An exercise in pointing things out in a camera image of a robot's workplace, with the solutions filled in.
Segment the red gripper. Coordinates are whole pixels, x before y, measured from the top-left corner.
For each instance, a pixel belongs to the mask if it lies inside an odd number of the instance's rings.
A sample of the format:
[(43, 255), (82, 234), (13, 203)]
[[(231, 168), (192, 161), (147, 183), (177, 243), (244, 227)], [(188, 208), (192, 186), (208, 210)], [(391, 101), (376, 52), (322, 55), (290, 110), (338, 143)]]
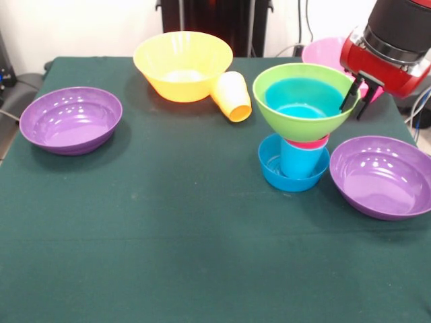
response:
[[(354, 29), (346, 38), (339, 61), (341, 66), (355, 75), (339, 109), (344, 113), (356, 105), (357, 120), (361, 119), (379, 86), (394, 96), (406, 97), (421, 84), (430, 72), (430, 61), (426, 58), (407, 63), (379, 55), (367, 43), (362, 28)], [(368, 84), (365, 96), (356, 104), (356, 99), (361, 97), (358, 95), (358, 90), (363, 82), (362, 77), (378, 85)]]

